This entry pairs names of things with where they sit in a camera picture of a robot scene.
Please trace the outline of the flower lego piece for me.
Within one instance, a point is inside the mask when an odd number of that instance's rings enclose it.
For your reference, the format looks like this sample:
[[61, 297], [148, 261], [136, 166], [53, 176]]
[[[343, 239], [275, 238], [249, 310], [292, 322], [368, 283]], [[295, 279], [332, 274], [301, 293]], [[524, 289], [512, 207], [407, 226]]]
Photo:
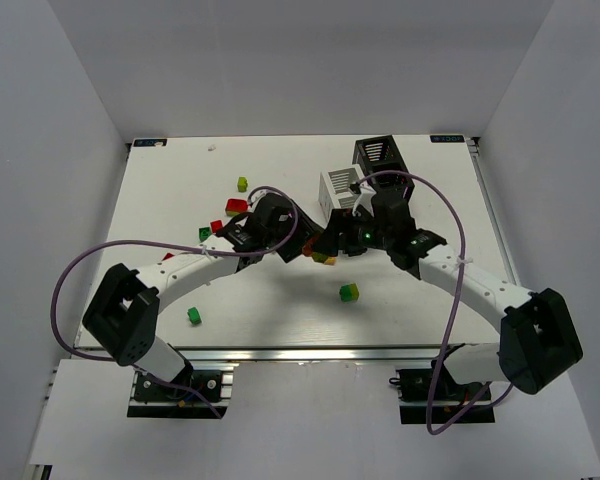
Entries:
[[323, 265], [334, 265], [336, 263], [335, 257], [327, 256], [318, 252], [313, 252], [311, 258], [314, 262]]

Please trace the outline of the green lime lego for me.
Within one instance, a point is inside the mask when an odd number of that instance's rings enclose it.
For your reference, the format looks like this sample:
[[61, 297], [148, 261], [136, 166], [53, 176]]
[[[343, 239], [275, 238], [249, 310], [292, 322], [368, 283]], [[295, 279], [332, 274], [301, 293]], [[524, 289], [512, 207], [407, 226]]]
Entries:
[[356, 283], [342, 285], [339, 288], [339, 298], [343, 303], [356, 302], [360, 293]]

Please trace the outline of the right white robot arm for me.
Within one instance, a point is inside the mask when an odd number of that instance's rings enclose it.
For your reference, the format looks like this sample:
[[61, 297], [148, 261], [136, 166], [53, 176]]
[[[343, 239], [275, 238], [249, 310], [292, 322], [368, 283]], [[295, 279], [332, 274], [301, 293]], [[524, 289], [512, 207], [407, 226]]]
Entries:
[[313, 249], [328, 256], [383, 250], [391, 262], [438, 287], [486, 320], [496, 343], [467, 344], [432, 364], [455, 385], [507, 381], [533, 395], [583, 357], [565, 299], [501, 280], [459, 254], [440, 235], [416, 226], [406, 201], [376, 194], [371, 207], [334, 209]]

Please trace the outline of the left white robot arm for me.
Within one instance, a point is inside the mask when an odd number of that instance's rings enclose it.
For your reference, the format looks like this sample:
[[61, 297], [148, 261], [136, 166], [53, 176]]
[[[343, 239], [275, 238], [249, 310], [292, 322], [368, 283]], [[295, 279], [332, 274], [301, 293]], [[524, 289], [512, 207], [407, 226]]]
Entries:
[[295, 202], [269, 191], [252, 211], [234, 217], [191, 252], [130, 269], [109, 268], [83, 317], [83, 326], [120, 366], [158, 382], [188, 387], [193, 367], [157, 335], [160, 313], [203, 285], [260, 262], [266, 253], [288, 263], [324, 228]]

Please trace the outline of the white slotted container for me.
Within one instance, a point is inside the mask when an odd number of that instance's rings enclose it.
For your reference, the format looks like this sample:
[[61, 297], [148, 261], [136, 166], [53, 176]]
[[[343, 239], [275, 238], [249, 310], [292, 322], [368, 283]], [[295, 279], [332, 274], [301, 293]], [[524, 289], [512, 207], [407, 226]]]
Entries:
[[359, 165], [344, 169], [322, 172], [318, 202], [326, 221], [329, 221], [333, 209], [351, 209], [355, 196], [349, 190], [349, 185], [363, 178]]

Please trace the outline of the red lime rounded lego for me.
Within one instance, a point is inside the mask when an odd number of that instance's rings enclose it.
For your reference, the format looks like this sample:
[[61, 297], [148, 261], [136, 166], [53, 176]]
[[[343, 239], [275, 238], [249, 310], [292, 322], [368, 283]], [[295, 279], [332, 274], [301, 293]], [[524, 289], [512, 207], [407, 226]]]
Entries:
[[249, 210], [249, 204], [245, 199], [229, 198], [225, 205], [225, 214], [234, 217]]

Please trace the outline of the lime small lego brick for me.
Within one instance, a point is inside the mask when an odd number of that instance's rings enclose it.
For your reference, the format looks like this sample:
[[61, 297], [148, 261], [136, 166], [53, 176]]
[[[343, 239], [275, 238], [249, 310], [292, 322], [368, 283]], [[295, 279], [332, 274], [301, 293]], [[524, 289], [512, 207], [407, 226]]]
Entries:
[[239, 177], [237, 181], [237, 189], [239, 192], [244, 193], [248, 189], [248, 180], [246, 177]]

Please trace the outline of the black slotted container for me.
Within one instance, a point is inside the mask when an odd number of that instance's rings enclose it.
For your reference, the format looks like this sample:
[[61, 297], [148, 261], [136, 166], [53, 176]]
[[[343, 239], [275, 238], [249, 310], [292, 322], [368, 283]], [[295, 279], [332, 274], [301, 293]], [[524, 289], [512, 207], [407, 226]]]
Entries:
[[357, 140], [354, 145], [353, 164], [364, 176], [377, 173], [367, 183], [376, 191], [397, 191], [407, 201], [415, 189], [411, 178], [386, 171], [407, 172], [408, 169], [392, 135]]

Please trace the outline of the green square lego brick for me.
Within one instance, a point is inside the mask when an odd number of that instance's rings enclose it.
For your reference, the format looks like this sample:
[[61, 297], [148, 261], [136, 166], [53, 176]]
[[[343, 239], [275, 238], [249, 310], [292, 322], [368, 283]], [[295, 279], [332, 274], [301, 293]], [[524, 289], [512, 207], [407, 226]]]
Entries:
[[200, 242], [206, 241], [212, 235], [210, 227], [200, 227], [198, 229], [198, 238]]

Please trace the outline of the right blue label sticker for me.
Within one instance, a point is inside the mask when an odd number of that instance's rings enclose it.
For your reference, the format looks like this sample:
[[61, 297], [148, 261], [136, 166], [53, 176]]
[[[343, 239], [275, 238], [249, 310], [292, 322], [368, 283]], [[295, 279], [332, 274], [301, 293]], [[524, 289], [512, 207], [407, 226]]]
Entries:
[[430, 135], [429, 138], [432, 143], [464, 143], [465, 142], [465, 138], [463, 135], [438, 134], [438, 135]]

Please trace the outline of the blue label sticker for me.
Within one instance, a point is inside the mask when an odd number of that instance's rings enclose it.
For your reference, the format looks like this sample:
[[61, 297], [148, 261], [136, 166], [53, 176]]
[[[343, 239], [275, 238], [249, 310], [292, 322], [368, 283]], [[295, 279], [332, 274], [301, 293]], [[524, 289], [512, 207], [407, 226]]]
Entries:
[[465, 142], [465, 138], [463, 135], [438, 134], [438, 135], [430, 135], [429, 138], [432, 143], [464, 143]]
[[135, 139], [132, 143], [133, 148], [159, 148], [167, 145], [166, 138], [140, 138]]

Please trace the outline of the small green lego brick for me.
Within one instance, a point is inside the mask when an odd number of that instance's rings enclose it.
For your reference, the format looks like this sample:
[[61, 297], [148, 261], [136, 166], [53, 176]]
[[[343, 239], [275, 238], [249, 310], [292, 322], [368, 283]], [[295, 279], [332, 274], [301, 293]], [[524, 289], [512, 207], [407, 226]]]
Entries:
[[196, 307], [191, 307], [187, 310], [187, 317], [192, 325], [199, 325], [202, 323], [200, 312]]

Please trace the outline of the left blue label sticker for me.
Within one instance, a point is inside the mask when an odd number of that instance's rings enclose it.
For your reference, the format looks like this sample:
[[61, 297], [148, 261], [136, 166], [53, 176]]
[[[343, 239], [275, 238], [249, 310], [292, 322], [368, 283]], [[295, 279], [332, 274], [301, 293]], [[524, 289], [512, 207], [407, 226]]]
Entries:
[[166, 138], [140, 138], [135, 139], [132, 143], [133, 148], [159, 148], [167, 145]]

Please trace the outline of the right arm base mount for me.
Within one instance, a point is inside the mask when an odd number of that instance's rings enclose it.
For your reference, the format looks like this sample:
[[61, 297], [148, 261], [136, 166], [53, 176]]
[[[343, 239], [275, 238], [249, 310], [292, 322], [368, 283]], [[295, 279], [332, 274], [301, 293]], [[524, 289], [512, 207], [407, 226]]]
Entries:
[[[389, 378], [399, 398], [400, 421], [403, 425], [425, 425], [426, 404], [433, 376], [431, 367], [425, 369], [400, 369]], [[432, 423], [442, 425], [459, 412], [482, 388], [479, 382], [457, 384], [446, 373], [441, 373], [434, 394]], [[495, 422], [494, 409], [489, 407], [491, 391], [459, 420], [460, 424], [490, 424]]]

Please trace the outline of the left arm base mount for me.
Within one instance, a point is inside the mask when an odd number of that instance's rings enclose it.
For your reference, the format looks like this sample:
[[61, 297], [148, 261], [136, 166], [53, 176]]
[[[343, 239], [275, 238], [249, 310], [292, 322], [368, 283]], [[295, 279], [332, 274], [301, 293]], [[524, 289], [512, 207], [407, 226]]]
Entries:
[[219, 420], [229, 405], [233, 386], [232, 364], [203, 362], [196, 366], [184, 390], [156, 383], [136, 371], [127, 417], [136, 419]]

